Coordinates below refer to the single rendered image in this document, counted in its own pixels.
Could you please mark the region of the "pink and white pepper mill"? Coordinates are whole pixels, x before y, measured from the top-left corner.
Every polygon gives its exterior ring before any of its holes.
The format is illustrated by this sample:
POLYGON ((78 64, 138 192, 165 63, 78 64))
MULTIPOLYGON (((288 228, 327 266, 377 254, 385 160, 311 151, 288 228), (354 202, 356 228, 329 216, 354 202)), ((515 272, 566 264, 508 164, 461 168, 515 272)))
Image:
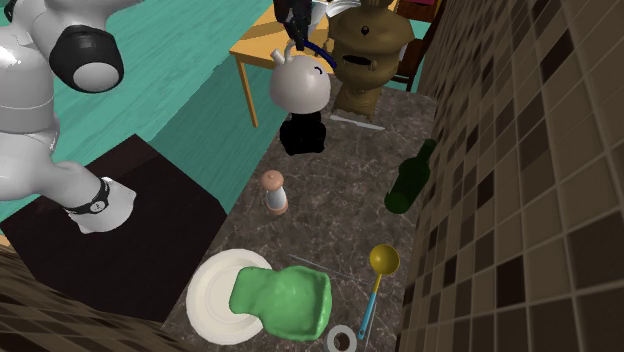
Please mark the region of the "pink and white pepper mill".
POLYGON ((265 205, 274 215, 284 214, 288 210, 288 199, 283 188, 284 177, 277 170, 268 170, 261 177, 265 190, 265 205))

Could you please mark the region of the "blue curved tube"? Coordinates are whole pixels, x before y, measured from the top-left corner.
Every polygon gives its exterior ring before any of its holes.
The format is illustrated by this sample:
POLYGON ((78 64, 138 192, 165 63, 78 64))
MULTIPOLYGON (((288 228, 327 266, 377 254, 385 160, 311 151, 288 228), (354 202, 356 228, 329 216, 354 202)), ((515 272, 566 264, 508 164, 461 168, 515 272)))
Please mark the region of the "blue curved tube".
POLYGON ((330 74, 333 73, 336 68, 336 62, 325 49, 308 40, 304 42, 304 47, 313 59, 316 59, 317 61, 323 60, 324 64, 328 67, 328 72, 330 74))

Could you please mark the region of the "thin grey skewer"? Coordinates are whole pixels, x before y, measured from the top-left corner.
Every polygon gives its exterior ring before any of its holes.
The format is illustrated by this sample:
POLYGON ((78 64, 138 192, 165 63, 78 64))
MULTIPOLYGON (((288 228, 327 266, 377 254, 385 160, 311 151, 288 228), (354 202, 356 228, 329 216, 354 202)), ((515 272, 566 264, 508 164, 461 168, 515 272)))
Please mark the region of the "thin grey skewer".
POLYGON ((325 266, 322 266, 322 265, 320 265, 320 264, 318 264, 318 263, 315 263, 315 262, 312 262, 312 261, 310 261, 310 260, 307 260, 307 259, 301 258, 301 257, 299 257, 299 256, 296 256, 296 255, 293 255, 293 254, 287 254, 287 256, 288 256, 288 257, 290 257, 290 258, 292 258, 292 259, 294 259, 294 260, 297 260, 297 261, 299 261, 299 262, 302 262, 302 263, 304 263, 304 264, 311 265, 311 266, 312 266, 312 267, 314 267, 314 268, 321 269, 322 271, 325 271, 325 272, 327 272, 327 273, 333 274, 333 275, 335 275, 335 276, 342 277, 342 278, 344 278, 344 279, 353 280, 353 281, 358 281, 358 279, 356 279, 356 278, 354 278, 354 277, 352 277, 352 276, 349 276, 349 275, 343 274, 343 273, 341 273, 341 272, 339 272, 339 271, 336 271, 336 270, 333 270, 333 269, 329 269, 329 268, 327 268, 327 267, 325 267, 325 266))

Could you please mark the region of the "white plate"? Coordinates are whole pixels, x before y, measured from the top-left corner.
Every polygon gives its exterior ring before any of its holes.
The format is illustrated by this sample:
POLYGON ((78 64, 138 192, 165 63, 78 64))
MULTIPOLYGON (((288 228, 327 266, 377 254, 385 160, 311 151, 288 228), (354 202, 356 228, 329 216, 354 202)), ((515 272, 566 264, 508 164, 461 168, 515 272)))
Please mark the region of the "white plate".
POLYGON ((263 329, 257 317, 234 314, 229 308, 238 273, 246 267, 271 269, 271 265, 253 251, 230 249, 210 257, 194 273, 187 290, 186 312, 193 329, 206 341, 235 345, 263 329))

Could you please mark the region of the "white-headed black figure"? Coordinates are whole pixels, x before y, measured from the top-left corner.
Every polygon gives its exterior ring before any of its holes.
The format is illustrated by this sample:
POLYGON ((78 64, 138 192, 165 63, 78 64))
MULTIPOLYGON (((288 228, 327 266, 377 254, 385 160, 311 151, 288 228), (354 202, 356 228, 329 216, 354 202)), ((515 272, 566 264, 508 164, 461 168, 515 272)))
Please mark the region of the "white-headed black figure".
POLYGON ((269 93, 273 103, 288 115, 279 129, 279 139, 290 156, 324 151, 326 126, 321 111, 330 100, 331 82, 322 64, 306 55, 293 55, 293 40, 275 49, 269 93))

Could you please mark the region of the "dark wooden chair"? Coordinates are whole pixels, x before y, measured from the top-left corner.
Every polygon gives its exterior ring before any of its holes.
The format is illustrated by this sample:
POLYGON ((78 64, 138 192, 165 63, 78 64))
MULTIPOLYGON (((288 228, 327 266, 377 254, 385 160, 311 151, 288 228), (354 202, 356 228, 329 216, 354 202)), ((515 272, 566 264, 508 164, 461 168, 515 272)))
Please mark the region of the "dark wooden chair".
POLYGON ((414 39, 405 49, 394 82, 405 83, 406 90, 414 86, 418 68, 435 36, 447 0, 398 0, 396 13, 409 20, 421 21, 429 25, 422 39, 414 39))

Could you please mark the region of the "grey tape roll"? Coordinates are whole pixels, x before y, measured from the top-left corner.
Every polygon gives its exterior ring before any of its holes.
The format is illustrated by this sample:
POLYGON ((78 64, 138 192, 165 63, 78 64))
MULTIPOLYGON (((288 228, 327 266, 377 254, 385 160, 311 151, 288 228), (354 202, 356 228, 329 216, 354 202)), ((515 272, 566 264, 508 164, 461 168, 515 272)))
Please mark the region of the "grey tape roll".
POLYGON ((323 342, 323 352, 356 352, 357 336, 346 325, 332 327, 323 342))

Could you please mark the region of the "dark robot stand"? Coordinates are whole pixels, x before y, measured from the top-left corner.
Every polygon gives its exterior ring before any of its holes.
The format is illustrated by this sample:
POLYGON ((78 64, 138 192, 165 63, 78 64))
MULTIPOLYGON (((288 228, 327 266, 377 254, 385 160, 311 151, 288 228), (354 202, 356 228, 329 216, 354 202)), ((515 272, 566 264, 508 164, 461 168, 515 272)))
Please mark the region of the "dark robot stand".
POLYGON ((133 135, 88 164, 137 193, 131 217, 84 235, 39 197, 0 222, 31 274, 93 309, 164 322, 226 213, 219 201, 133 135))

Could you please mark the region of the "dark green bottle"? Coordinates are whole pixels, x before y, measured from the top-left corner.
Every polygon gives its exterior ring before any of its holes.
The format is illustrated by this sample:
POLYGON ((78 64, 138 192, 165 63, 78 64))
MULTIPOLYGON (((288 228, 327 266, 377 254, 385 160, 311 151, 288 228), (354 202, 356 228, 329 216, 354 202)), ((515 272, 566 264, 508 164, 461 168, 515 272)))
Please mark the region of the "dark green bottle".
POLYGON ((437 146, 434 139, 426 139, 415 157, 401 163, 391 190, 384 197, 384 205, 394 214, 403 214, 412 206, 430 177, 429 159, 437 146))

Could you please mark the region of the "brown samovar urn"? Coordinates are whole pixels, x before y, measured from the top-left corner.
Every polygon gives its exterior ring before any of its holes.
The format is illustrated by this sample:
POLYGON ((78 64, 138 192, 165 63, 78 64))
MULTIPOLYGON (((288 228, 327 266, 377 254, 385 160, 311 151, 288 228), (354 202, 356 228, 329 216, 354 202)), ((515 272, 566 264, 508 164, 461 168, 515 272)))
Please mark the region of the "brown samovar urn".
POLYGON ((396 14, 395 0, 360 0, 329 18, 328 38, 341 82, 332 109, 371 119, 381 88, 397 73, 400 52, 415 39, 410 21, 396 14))

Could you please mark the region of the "yellow wooden table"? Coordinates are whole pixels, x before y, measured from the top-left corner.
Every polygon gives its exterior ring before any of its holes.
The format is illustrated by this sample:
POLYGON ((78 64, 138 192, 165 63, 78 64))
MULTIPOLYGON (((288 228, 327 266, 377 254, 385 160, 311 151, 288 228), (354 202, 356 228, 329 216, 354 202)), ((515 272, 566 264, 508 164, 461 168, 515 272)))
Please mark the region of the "yellow wooden table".
MULTIPOLYGON (((328 34, 328 17, 326 15, 327 3, 322 0, 312 1, 316 3, 316 9, 313 11, 313 23, 309 27, 308 41, 319 46, 319 44, 327 38, 328 34)), ((276 20, 274 7, 269 6, 241 39, 230 48, 230 54, 236 61, 253 126, 258 125, 258 119, 245 67, 248 65, 256 66, 270 69, 273 72, 275 63, 271 57, 271 53, 275 49, 283 50, 291 40, 283 25, 276 20)), ((305 47, 302 51, 298 51, 294 46, 291 53, 293 55, 310 56, 309 52, 305 50, 305 47)), ((328 67, 324 64, 323 60, 319 62, 330 76, 331 74, 328 72, 328 67)))

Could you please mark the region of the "white knife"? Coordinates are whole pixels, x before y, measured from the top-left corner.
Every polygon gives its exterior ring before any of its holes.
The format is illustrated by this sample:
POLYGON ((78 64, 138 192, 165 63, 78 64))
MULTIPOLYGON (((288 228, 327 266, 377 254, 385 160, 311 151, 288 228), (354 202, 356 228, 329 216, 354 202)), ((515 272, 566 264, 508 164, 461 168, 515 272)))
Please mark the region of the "white knife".
POLYGON ((358 127, 362 127, 362 128, 368 128, 368 129, 372 129, 372 130, 377 130, 377 131, 383 131, 385 130, 384 127, 381 126, 377 126, 377 125, 373 125, 370 123, 365 123, 365 122, 361 122, 361 121, 356 121, 356 120, 352 120, 352 119, 347 119, 347 118, 343 118, 337 115, 331 115, 330 119, 333 121, 339 121, 339 122, 345 122, 345 123, 351 123, 354 124, 358 127))

